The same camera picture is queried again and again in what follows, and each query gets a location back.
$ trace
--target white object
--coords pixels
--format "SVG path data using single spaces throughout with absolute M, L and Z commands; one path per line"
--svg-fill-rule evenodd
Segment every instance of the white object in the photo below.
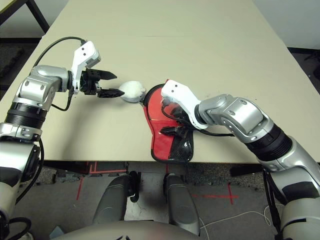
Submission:
M 201 124 L 195 116 L 195 108 L 200 100 L 194 95 L 189 87 L 177 81 L 168 80 L 161 90 L 161 96 L 170 102 L 179 104 L 188 114 L 190 122 L 197 129 L 206 129 L 207 124 Z
M 72 85 L 74 87 L 74 94 L 78 94 L 80 90 L 80 77 L 82 69 L 92 68 L 101 58 L 98 50 L 92 41 L 87 41 L 81 47 L 74 51 L 73 63 L 71 67 L 72 72 Z
M 139 81 L 126 81 L 119 90 L 124 92 L 121 98 L 130 103 L 140 102 L 146 95 L 146 89 Z

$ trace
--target white cable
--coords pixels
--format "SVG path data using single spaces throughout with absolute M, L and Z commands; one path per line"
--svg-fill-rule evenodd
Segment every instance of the white cable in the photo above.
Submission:
M 199 219 L 200 219 L 200 221 L 201 221 L 201 223 L 202 223 L 202 227 L 200 227 L 200 229 L 201 229 L 201 228 L 204 228 L 205 233 L 206 233 L 206 237 L 208 238 L 208 240 L 210 240 L 210 237 L 209 237 L 209 234 L 208 234 L 208 231 L 207 231 L 207 228 L 206 228 L 206 226 L 205 226 L 204 221 L 202 221 L 201 217 L 199 217 Z
M 280 203 L 276 203 L 275 205 L 284 206 L 283 204 L 280 204 Z M 263 210 L 263 216 L 264 216 L 265 223 L 266 223 L 268 226 L 271 226 L 271 222 L 270 222 L 269 218 L 267 218 L 267 216 L 266 216 L 266 210 L 267 210 L 267 208 L 269 208 L 269 205 L 265 206 L 265 208 L 264 208 L 264 210 Z
M 212 225 L 212 224 L 220 223 L 220 222 L 222 222 L 222 221 L 229 220 L 229 219 L 234 219 L 234 218 L 240 217 L 240 216 L 245 215 L 245 214 L 250 214 L 250 213 L 259 214 L 260 216 L 264 217 L 265 223 L 266 223 L 268 226 L 271 226 L 271 221 L 270 221 L 270 219 L 266 216 L 266 210 L 267 210 L 268 207 L 269 207 L 269 205 L 267 205 L 267 206 L 264 208 L 263 214 L 260 213 L 260 212 L 257 212 L 257 211 L 246 211 L 246 212 L 240 213 L 240 214 L 235 215 L 235 216 L 231 216 L 231 217 L 223 218 L 223 219 L 220 219 L 220 220 L 217 220 L 217 221 L 209 222 L 209 223 L 207 223 L 207 224 L 204 224 L 202 227 L 200 227 L 200 229 L 206 228 L 206 227 L 208 227 L 208 226 L 210 226 L 210 225 Z

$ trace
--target black cable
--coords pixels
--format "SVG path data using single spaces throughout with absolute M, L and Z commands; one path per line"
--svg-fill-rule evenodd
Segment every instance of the black cable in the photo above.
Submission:
M 61 107 L 59 107 L 57 105 L 54 105 L 54 104 L 51 104 L 51 106 L 56 108 L 56 109 L 58 109 L 58 110 L 60 110 L 60 111 L 63 111 L 63 112 L 67 111 L 69 109 L 69 107 L 70 107 L 71 99 L 72 99 L 73 94 L 74 94 L 73 89 L 70 89 L 69 90 L 68 101 L 66 102 L 66 107 L 65 108 L 61 108 Z
M 64 41 L 64 40 L 69 40 L 69 39 L 74 39 L 74 40 L 79 40 L 81 41 L 81 45 L 85 44 L 87 41 L 82 39 L 81 37 L 77 37 L 77 36 L 66 36 L 66 37 L 63 37 L 63 38 L 60 38 L 58 39 L 57 41 L 53 42 L 52 44 L 50 44 L 41 54 L 40 56 L 38 57 L 38 59 L 35 61 L 33 67 L 37 66 L 40 62 L 40 60 L 44 57 L 44 55 L 56 44 Z M 66 107 L 65 108 L 61 108 L 57 105 L 54 105 L 52 104 L 51 106 L 60 110 L 60 111 L 67 111 L 69 109 L 69 106 L 70 106 L 70 103 L 71 103 L 71 98 L 72 98 L 72 95 L 73 95 L 74 91 L 72 91 L 72 94 L 70 94 L 70 91 L 69 91 L 69 97 L 68 97 L 68 101 L 66 103 Z
M 196 131 L 198 131 L 198 132 L 200 132 L 202 134 L 205 134 L 205 135 L 208 135 L 208 136 L 213 136 L 213 137 L 234 137 L 234 135 L 232 133 L 214 133 L 214 132 L 210 132 L 210 131 L 207 131 L 207 130 L 204 130 L 204 129 L 197 129 L 190 122 L 188 122 L 188 121 L 186 121 L 184 119 L 176 118 L 176 117 L 173 117 L 173 116 L 169 115 L 168 113 L 165 112 L 165 108 L 166 108 L 166 106 L 162 106 L 161 107 L 161 112 L 162 112 L 163 115 L 165 115 L 169 119 L 172 119 L 172 120 L 175 120 L 177 122 L 183 123 L 184 125 L 187 125 L 187 127 L 190 130 L 196 130 Z
M 69 39 L 75 39 L 75 40 L 79 40 L 81 41 L 81 45 L 86 43 L 86 40 L 82 39 L 81 37 L 77 37 L 77 36 L 66 36 L 63 38 L 58 39 L 57 41 L 53 42 L 52 44 L 50 44 L 38 57 L 38 59 L 35 61 L 33 67 L 37 66 L 40 62 L 40 60 L 44 57 L 44 55 L 56 44 L 64 41 L 64 40 L 69 40 Z
M 266 195 L 266 200 L 269 205 L 270 209 L 270 214 L 272 218 L 272 223 L 273 226 L 275 227 L 278 235 L 281 234 L 281 227 L 280 227 L 280 217 L 279 217 L 279 212 L 276 207 L 274 195 L 272 192 L 272 189 L 268 187 L 268 176 L 267 176 L 267 170 L 263 169 L 263 183 L 264 183 L 264 188 L 265 188 L 265 195 Z
M 15 218 L 10 219 L 9 224 L 14 224 L 14 223 L 25 223 L 26 226 L 25 226 L 23 231 L 21 231 L 18 234 L 10 237 L 8 240 L 18 240 L 18 239 L 20 239 L 23 235 L 28 233 L 30 228 L 31 228 L 31 221 L 30 221 L 30 219 L 28 219 L 26 217 L 15 217 Z
M 44 161 L 45 161 L 45 150 L 44 150 L 44 145 L 42 143 L 42 140 L 40 138 L 39 140 L 39 145 L 40 145 L 40 152 L 41 152 L 41 159 L 40 159 L 40 162 L 39 162 L 39 168 L 36 172 L 36 174 L 34 175 L 32 181 L 30 182 L 30 184 L 24 189 L 24 191 L 16 198 L 16 201 L 15 201 L 15 204 L 17 204 L 25 195 L 26 193 L 30 190 L 30 188 L 35 184 L 37 178 L 39 177 L 40 175 L 40 172 L 41 172 L 41 169 L 44 165 Z

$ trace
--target red tape cross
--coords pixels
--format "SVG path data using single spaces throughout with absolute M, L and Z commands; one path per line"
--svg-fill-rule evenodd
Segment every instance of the red tape cross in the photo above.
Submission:
M 205 199 L 230 199 L 231 205 L 234 204 L 233 199 L 239 198 L 238 195 L 232 195 L 231 193 L 231 187 L 230 183 L 228 183 L 228 191 L 229 195 L 213 195 L 213 194 L 202 194 L 202 195 L 197 195 L 197 194 L 191 194 L 192 197 L 194 198 L 205 198 Z
M 211 195 L 211 194 L 197 195 L 197 194 L 192 194 L 191 196 L 194 198 L 206 198 L 206 199 L 237 199 L 237 198 L 239 198 L 238 195 Z

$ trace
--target beige table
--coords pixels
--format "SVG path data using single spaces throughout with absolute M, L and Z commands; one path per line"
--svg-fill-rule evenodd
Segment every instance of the beige table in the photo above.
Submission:
M 39 54 L 65 36 L 92 40 L 96 69 L 147 89 L 173 79 L 207 99 L 222 93 L 255 101 L 284 131 L 320 160 L 320 96 L 250 0 L 70 0 L 0 102 L 3 121 Z M 68 40 L 41 64 L 70 69 L 79 42 Z M 64 107 L 67 93 L 54 104 Z M 83 93 L 67 112 L 51 108 L 42 127 L 47 160 L 153 161 L 151 132 L 140 104 Z M 214 132 L 225 132 L 213 127 Z M 193 162 L 256 163 L 237 139 L 194 134 Z

